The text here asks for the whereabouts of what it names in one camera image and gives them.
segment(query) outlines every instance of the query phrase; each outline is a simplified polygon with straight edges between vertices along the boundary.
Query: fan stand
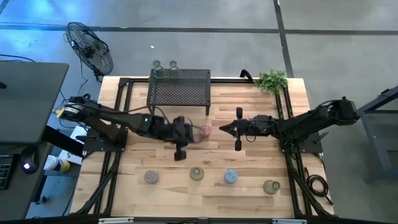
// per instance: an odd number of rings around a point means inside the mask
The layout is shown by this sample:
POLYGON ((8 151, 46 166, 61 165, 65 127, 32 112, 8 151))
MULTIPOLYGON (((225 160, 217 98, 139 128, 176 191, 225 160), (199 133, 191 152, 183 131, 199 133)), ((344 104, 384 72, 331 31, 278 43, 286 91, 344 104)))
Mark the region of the fan stand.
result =
POLYGON ((102 79, 104 78, 104 75, 101 74, 99 71, 94 70, 94 76, 95 76, 95 80, 97 80, 97 82, 102 83, 102 79))

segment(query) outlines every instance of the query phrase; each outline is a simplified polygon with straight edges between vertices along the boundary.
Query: concrete floor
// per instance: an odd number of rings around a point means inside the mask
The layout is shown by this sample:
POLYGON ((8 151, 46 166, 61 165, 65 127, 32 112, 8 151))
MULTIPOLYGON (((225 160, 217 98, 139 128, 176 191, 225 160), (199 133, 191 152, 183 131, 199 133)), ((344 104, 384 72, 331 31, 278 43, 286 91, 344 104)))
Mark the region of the concrete floor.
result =
MULTIPOLYGON (((394 0, 280 0, 286 29, 397 30, 398 2, 394 0)), ((272 0, 10 0, 0 14, 1 24, 66 25, 80 21, 90 26, 210 27, 277 29, 272 0)), ((178 32, 97 32, 108 43, 114 61, 111 75, 148 75, 151 61, 175 59, 180 68, 209 68, 212 75, 236 77, 248 69, 254 76, 270 68, 284 69, 279 34, 216 34, 178 32)), ((310 106, 341 98, 359 108, 386 88, 398 83, 396 35, 287 35, 295 77, 304 78, 310 106)), ((65 62, 70 70, 62 86, 65 96, 76 95, 80 61, 63 32, 0 30, 3 54, 42 62, 65 62)), ((82 93, 98 97, 100 84, 83 65, 89 82, 82 93)), ((56 118, 49 125, 61 128, 56 118)), ((377 169, 359 121, 348 127, 330 127, 323 140, 326 174, 337 215, 346 218, 398 222, 398 182, 366 184, 363 177, 377 169)), ((68 186, 53 180, 49 185, 68 186)), ((60 203, 43 204, 29 216, 59 215, 69 195, 60 203)))

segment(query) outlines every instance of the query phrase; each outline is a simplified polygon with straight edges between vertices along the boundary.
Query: keyboard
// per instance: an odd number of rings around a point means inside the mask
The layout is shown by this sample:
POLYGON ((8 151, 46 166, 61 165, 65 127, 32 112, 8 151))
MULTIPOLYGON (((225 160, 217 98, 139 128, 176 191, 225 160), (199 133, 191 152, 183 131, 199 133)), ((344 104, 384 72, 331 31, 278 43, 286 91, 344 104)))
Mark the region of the keyboard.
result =
POLYGON ((0 155, 0 190, 7 190, 11 178, 14 155, 0 155))

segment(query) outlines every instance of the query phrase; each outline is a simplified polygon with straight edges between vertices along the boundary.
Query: computer mouse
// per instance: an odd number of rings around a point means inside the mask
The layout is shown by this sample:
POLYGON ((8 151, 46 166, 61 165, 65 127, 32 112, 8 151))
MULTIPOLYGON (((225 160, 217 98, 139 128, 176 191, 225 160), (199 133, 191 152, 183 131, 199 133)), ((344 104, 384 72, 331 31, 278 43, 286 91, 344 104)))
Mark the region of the computer mouse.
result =
POLYGON ((21 167, 26 174, 33 174, 39 168, 37 146, 28 146, 21 152, 21 167))

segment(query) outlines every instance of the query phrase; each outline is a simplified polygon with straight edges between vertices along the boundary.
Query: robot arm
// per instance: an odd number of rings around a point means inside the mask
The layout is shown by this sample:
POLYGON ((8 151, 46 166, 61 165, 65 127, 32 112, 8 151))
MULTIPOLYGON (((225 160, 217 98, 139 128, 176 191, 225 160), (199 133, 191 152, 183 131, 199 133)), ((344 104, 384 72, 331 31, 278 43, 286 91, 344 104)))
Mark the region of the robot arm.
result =
POLYGON ((235 150, 241 150, 240 136, 269 136, 280 139, 282 143, 296 144, 310 134, 331 125, 352 125, 358 119, 352 101, 343 97, 342 100, 331 100, 317 106, 304 114, 290 119, 274 119, 267 115, 257 115, 250 119, 242 119, 242 108, 236 108, 237 120, 220 127, 236 138, 235 150))
POLYGON ((118 141, 119 128, 115 125, 108 125, 102 120, 128 127, 132 132, 143 137, 176 144, 176 161, 187 157, 182 147, 194 143, 193 127, 191 124, 185 123, 183 116, 175 118, 172 123, 168 121, 165 123, 164 117, 118 111, 90 100, 90 96, 71 97, 60 118, 83 122, 99 132, 103 140, 109 142, 118 141))

